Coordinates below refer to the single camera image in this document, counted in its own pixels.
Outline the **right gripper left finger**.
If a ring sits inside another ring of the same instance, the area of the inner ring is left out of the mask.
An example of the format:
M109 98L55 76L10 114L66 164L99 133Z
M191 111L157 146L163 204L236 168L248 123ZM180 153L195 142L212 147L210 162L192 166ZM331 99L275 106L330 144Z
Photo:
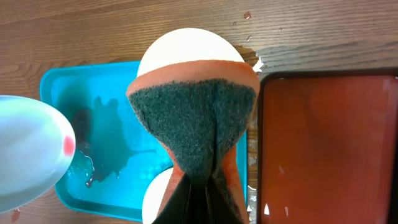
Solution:
M198 190L185 174L152 224L197 224L197 199Z

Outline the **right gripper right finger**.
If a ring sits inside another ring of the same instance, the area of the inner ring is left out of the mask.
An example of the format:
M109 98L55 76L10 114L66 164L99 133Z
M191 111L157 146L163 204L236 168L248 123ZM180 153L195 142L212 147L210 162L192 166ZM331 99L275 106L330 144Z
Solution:
M212 177L205 186L205 197L206 224L243 224Z

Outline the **light blue plate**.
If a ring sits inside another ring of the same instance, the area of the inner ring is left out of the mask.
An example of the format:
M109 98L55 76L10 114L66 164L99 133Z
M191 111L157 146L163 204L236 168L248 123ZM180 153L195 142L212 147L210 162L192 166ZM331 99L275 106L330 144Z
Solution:
M51 189L75 149L75 133L61 112L32 98L1 96L1 212Z

